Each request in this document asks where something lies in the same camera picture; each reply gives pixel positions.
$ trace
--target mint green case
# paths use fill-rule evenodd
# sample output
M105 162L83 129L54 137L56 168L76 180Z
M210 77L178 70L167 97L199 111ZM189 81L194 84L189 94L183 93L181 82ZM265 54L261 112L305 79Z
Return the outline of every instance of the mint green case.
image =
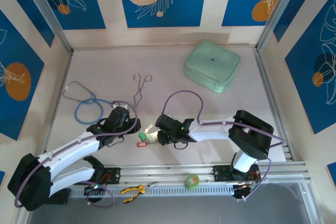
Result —
M217 93L222 93L232 81L239 62L238 54L203 41L187 58L184 75Z

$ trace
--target pliers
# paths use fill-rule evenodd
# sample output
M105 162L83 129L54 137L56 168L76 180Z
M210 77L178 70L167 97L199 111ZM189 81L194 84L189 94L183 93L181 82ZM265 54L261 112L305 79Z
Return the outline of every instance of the pliers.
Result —
M144 194L146 192L147 189L151 188L152 186L155 186L158 183L158 181L156 182L152 182L149 183L147 185L139 185L138 187L129 187L129 188L125 188L124 190L122 190L120 193L124 194L127 191L133 191L133 190L139 190L137 194L135 194L132 198L130 199L125 199L123 201L123 203L129 203L131 201L133 201L135 198L137 198L137 196L139 196L140 194Z

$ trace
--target key tag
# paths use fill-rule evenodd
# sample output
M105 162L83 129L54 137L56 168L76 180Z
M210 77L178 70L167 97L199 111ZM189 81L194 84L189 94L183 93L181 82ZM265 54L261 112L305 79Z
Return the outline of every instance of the key tag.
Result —
M147 145L147 142L137 142L137 147L146 147Z

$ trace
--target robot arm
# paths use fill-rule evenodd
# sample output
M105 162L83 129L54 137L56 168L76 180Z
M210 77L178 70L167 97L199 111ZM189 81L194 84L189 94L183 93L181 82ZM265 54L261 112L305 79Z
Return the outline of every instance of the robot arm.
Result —
M94 157L87 155L108 146L116 137L123 137L123 134L116 133L126 131L133 124L135 127L126 134L137 132L141 128L140 120L135 122L136 119L131 119L129 113L127 109L118 106L112 110L108 118L91 125L86 132L64 146L37 157L32 154L24 156L8 183L8 189L14 196L19 194L22 205L28 211L32 211L63 188L81 181L98 182L95 180L102 176L104 166ZM83 159L85 162L82 161L84 165L61 174L64 169L83 157L85 157ZM34 169L36 171L21 188L24 180Z
M234 123L244 123L253 128L272 134L271 125L253 116L244 110L237 111L236 115L228 120L196 122L186 119L183 123L161 114L155 126L160 130L157 133L161 145L199 142L203 140L231 140L240 150L235 154L231 172L237 180L243 180L252 164L257 159L267 159L271 144L271 137L253 130L243 128Z

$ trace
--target white table surface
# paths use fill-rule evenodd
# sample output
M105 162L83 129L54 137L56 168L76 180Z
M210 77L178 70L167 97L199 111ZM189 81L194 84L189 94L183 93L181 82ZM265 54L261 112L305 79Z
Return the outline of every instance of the white table surface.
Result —
M232 83L220 94L184 76L184 62L193 49L193 46L183 46L75 51L66 84L79 81L93 91L97 98L124 100L133 104L133 96L138 89L133 75L152 75L152 82L144 85L143 100L137 108L142 132L156 121L166 98L183 89L195 91L203 98L203 120L225 119L233 116L237 110L246 110L275 128L252 47L229 48L240 55L241 62ZM66 95L80 100L89 98L89 94L76 84L70 86ZM77 105L76 101L61 98L47 151L73 140L86 130L87 125L78 123L73 116ZM103 107L104 117L108 117L111 108L107 104ZM170 100L165 113L183 121L196 118L199 107L200 101L196 96L180 93ZM78 115L83 121L92 121L99 114L96 105L83 105ZM104 165L208 164L230 163L233 154L239 150L233 142L221 140L191 143L182 151L175 150L173 145L160 144L138 148L136 143L139 141L138 134L126 135L122 144L102 148L94 156ZM286 161L281 146L272 148L269 157L274 162Z

